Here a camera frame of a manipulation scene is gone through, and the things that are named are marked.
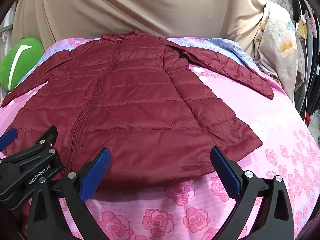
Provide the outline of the maroon quilted puffer jacket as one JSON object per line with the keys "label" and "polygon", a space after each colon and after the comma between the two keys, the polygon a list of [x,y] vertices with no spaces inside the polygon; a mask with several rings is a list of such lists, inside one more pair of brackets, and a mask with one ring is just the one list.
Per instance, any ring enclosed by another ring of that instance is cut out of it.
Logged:
{"label": "maroon quilted puffer jacket", "polygon": [[101,185],[140,188],[212,173],[214,147],[235,161],[259,148],[259,137],[190,65],[274,96],[264,79],[220,53],[136,31],[104,34],[55,53],[5,97],[3,106],[37,88],[11,123],[18,137],[3,153],[30,147],[56,126],[64,173],[105,147],[112,166]]}

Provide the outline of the pink rose floral bedsheet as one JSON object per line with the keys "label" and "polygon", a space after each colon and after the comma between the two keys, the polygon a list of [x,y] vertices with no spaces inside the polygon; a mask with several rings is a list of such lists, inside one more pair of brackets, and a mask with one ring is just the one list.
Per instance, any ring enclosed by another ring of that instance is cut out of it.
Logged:
{"label": "pink rose floral bedsheet", "polygon": [[[271,86],[272,99],[263,98],[252,89],[206,68],[190,65],[190,69],[261,140],[259,148],[239,161],[223,154],[237,162],[243,171],[252,171],[258,178],[283,178],[290,198],[296,237],[312,213],[319,195],[319,150],[294,105],[279,91],[278,84],[269,78],[260,76]],[[57,151],[55,145],[51,149],[36,150],[35,142],[14,154],[24,156],[45,150],[50,153],[53,153],[52,149]],[[111,166],[112,155],[104,176],[110,172]],[[69,172],[78,172],[80,168]],[[59,180],[69,172],[64,173],[62,168],[49,180]],[[215,169],[192,180],[151,187],[109,187],[102,186],[101,182],[85,204],[108,239],[213,239],[236,205],[236,201],[229,198]],[[25,204],[31,206],[33,195],[34,192]],[[83,239],[66,201],[59,201],[72,234]],[[261,201],[261,197],[256,199],[238,239],[249,234]],[[11,220],[11,212],[16,210],[4,207],[1,218]]]}

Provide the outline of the green plush pillow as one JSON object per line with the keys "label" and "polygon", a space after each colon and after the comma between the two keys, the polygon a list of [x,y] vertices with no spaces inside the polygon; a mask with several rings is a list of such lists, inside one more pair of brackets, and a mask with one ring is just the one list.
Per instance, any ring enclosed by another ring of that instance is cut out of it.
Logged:
{"label": "green plush pillow", "polygon": [[44,54],[40,40],[22,38],[1,61],[1,86],[12,91]]}

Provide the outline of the beige curtain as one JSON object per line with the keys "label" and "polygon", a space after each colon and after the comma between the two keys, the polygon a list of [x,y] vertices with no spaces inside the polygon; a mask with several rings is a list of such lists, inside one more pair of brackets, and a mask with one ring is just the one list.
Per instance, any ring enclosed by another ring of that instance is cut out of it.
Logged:
{"label": "beige curtain", "polygon": [[33,37],[44,48],[67,38],[138,30],[160,37],[221,37],[250,56],[266,16],[287,20],[276,0],[17,0],[12,41]]}

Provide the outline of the hanging cream floral cloth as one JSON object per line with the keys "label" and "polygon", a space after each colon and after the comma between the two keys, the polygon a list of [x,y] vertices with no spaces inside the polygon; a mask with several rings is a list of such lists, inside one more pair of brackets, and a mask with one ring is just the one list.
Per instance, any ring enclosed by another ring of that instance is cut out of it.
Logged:
{"label": "hanging cream floral cloth", "polygon": [[289,12],[272,1],[263,10],[254,38],[255,64],[275,79],[290,100],[305,77],[305,58]]}

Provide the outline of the yellow paper tag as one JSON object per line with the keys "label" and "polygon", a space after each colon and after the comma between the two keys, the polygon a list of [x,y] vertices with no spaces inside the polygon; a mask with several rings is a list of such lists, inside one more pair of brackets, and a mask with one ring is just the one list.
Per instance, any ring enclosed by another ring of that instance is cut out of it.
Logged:
{"label": "yellow paper tag", "polygon": [[302,20],[298,22],[297,33],[305,40],[308,38],[308,26]]}

